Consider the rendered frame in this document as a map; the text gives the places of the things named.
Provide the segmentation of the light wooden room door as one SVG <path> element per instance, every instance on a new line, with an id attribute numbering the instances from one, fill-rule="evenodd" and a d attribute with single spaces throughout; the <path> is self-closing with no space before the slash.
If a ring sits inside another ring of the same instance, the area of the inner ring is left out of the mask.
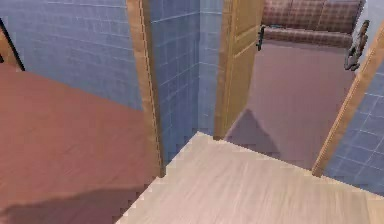
<path id="1" fill-rule="evenodd" d="M 249 94 L 264 0 L 224 0 L 213 138 L 224 139 Z"/>

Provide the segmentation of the black framed wooden door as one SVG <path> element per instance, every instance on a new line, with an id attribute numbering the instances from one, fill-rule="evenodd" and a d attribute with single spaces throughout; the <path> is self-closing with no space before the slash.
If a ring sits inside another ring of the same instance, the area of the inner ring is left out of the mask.
<path id="1" fill-rule="evenodd" d="M 11 40 L 3 20 L 0 18 L 0 64 L 1 63 L 12 65 L 20 71 L 25 70 L 18 51 Z"/>

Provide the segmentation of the plaid red sofa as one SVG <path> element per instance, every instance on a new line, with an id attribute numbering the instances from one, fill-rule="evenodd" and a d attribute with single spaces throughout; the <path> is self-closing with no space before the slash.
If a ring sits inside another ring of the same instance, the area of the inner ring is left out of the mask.
<path id="1" fill-rule="evenodd" d="M 264 0 L 269 40 L 349 48 L 365 0 Z"/>

